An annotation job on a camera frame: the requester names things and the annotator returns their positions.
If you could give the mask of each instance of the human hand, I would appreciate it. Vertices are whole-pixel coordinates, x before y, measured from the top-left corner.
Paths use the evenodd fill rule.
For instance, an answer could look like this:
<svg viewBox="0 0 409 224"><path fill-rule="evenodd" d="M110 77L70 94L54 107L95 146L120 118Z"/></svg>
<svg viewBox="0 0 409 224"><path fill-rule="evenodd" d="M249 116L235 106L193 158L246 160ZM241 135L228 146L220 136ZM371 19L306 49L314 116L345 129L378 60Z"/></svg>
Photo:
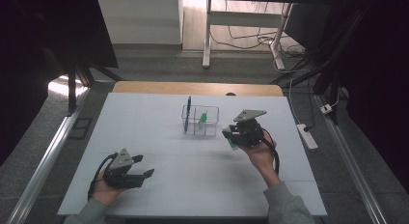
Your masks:
<svg viewBox="0 0 409 224"><path fill-rule="evenodd" d="M98 174L98 177L96 178L93 198L99 201L101 204L109 207L114 203L115 199L127 189L117 189L108 186L108 184L106 184L105 180L103 179L104 172L105 171L100 172Z"/></svg>
<svg viewBox="0 0 409 224"><path fill-rule="evenodd" d="M277 143L270 137L270 135L265 130L264 138L273 146L277 146ZM259 170L268 187L276 185L281 182L276 171L273 168L274 156L270 152L270 149L266 144L261 142L253 147L247 146L238 147L249 156L250 161Z"/></svg>

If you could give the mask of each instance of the sleeve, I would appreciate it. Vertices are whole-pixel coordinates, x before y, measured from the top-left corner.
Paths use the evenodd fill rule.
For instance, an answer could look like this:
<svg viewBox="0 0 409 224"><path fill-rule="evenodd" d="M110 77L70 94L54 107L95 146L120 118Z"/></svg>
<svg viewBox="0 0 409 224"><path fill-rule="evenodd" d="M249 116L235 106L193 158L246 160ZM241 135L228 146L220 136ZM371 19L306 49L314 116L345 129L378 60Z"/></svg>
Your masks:
<svg viewBox="0 0 409 224"><path fill-rule="evenodd" d="M77 215L70 215L64 221L64 224L102 224L105 223L105 212L108 207L102 205L94 199L85 205Z"/></svg>
<svg viewBox="0 0 409 224"><path fill-rule="evenodd" d="M270 224L315 223L300 196L293 196L284 182L269 187L264 191L270 209L268 221Z"/></svg>

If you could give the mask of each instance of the black curtain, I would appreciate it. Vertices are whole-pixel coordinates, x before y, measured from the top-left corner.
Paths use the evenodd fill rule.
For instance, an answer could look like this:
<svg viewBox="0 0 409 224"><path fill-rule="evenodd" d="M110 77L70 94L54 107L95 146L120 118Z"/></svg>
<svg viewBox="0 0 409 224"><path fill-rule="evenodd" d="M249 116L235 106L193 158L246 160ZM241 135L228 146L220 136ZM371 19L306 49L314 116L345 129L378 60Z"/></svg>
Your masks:
<svg viewBox="0 0 409 224"><path fill-rule="evenodd" d="M336 67L347 109L409 191L409 0L375 0Z"/></svg>
<svg viewBox="0 0 409 224"><path fill-rule="evenodd" d="M1 154L13 151L47 98L79 62L117 68L97 0L0 0Z"/></svg>

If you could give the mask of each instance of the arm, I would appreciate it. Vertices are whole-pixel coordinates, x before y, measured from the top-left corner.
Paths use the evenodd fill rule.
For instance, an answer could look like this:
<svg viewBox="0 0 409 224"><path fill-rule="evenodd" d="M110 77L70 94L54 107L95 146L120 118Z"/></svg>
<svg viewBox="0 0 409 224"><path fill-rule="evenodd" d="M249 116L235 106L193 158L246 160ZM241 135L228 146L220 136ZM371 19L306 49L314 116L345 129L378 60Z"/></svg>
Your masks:
<svg viewBox="0 0 409 224"><path fill-rule="evenodd" d="M71 215L66 218L64 224L97 224L105 223L105 212L111 206L115 199L126 189L116 189L108 186L103 180L104 171L100 172L96 184L93 197L88 201L87 205L77 215Z"/></svg>
<svg viewBox="0 0 409 224"><path fill-rule="evenodd" d="M264 138L273 146L277 145L266 132L264 132ZM293 196L274 171L274 156L268 147L264 143L259 143L251 148L241 146L240 149L249 156L250 161L259 170L267 184L268 188L264 191L264 195L270 205L269 223L314 223L301 197Z"/></svg>

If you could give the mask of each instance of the wooden table edge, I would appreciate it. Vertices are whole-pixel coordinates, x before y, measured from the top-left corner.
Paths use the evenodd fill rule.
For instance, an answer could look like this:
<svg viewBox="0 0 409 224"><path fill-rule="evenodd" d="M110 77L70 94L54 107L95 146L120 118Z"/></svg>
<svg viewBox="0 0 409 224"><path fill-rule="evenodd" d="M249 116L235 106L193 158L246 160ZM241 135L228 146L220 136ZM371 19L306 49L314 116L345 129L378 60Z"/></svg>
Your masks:
<svg viewBox="0 0 409 224"><path fill-rule="evenodd" d="M234 93L237 96L282 97L283 91L278 85L225 84L202 82L151 82L119 81L113 93L141 93L164 95L206 95L225 96Z"/></svg>

